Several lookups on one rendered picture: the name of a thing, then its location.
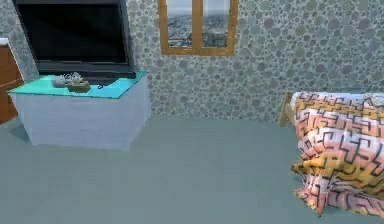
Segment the grey stand with turquoise top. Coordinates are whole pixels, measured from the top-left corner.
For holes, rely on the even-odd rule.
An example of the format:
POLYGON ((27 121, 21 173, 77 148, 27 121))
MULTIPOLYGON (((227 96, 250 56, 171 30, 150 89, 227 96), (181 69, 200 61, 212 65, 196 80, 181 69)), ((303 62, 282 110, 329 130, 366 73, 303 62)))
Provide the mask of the grey stand with turquoise top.
POLYGON ((55 88, 45 76, 8 95, 34 145, 127 150, 151 116, 145 71, 86 93, 55 88))

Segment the olive brown box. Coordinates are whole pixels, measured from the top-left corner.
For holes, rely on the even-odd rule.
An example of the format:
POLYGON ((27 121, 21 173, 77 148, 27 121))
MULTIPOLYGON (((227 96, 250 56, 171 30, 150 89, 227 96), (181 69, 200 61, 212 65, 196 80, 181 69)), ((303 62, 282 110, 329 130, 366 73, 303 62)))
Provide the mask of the olive brown box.
POLYGON ((88 81, 66 84, 66 87, 70 92, 75 93, 87 93, 91 89, 88 81))

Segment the black television set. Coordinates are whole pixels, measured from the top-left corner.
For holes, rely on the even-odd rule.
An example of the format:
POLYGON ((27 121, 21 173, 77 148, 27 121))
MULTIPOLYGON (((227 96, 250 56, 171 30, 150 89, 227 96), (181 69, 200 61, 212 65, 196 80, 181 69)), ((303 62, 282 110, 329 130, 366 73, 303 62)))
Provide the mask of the black television set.
POLYGON ((92 84, 134 79, 125 0, 12 0, 41 75, 79 73, 92 84))

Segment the grey crumpled object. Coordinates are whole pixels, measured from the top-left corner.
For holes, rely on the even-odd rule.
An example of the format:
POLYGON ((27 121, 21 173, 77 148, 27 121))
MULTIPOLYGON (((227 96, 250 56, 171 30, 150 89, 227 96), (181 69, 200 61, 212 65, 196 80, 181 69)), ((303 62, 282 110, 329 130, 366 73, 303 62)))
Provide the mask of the grey crumpled object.
POLYGON ((77 72, 55 76, 51 83, 55 88, 64 88, 67 85, 79 84, 83 78, 77 72))

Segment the bed with patterned orange blanket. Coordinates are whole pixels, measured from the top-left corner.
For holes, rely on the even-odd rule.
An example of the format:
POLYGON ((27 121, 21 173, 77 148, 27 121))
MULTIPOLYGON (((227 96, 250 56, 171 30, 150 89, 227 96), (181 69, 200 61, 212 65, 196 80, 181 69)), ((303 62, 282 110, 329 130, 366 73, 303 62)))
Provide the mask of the bed with patterned orange blanket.
POLYGON ((384 93, 287 92, 279 125, 288 122, 300 151, 294 194, 319 215, 332 206, 384 219, 384 93))

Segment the wooden framed window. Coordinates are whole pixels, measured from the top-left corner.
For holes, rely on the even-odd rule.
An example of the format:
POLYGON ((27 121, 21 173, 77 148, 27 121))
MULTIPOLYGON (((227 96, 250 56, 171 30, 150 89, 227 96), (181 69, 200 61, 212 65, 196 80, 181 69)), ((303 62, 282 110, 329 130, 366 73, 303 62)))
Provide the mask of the wooden framed window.
POLYGON ((232 56, 239 0, 158 0, 160 49, 167 56, 232 56))

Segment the brown wooden cupboard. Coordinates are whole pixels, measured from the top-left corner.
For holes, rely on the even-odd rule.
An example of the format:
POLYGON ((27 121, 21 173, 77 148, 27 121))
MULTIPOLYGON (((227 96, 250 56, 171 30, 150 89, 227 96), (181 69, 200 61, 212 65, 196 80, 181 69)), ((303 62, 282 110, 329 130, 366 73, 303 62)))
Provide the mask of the brown wooden cupboard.
POLYGON ((0 124, 17 115, 8 91, 24 83, 7 38, 0 37, 0 124))

